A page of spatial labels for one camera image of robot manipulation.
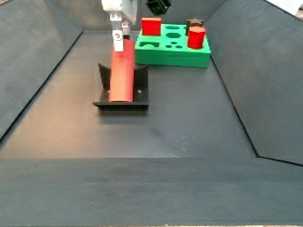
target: green foam board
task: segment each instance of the green foam board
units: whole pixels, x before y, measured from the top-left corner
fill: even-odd
[[[209,67],[208,38],[200,50],[187,47],[186,25],[162,24],[162,36],[142,35],[137,41],[137,63],[179,67]]]

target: red rectangular block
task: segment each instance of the red rectangular block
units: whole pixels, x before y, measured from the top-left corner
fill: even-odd
[[[142,35],[162,35],[162,18],[142,18]]]

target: gray floor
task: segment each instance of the gray floor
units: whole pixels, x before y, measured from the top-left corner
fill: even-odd
[[[110,42],[110,35],[82,36],[5,141],[0,158],[253,157],[214,64],[151,67],[149,112],[102,115],[91,103],[101,95],[98,64],[110,63]]]
[[[151,67],[149,113],[101,114],[86,33],[6,137],[0,226],[303,224],[303,168],[258,159],[214,65]]]

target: black stand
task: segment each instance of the black stand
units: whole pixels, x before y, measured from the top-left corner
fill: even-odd
[[[93,104],[102,110],[134,110],[149,108],[149,66],[143,65],[134,69],[134,102],[110,102],[110,75],[111,69],[99,64],[103,91],[99,102]]]

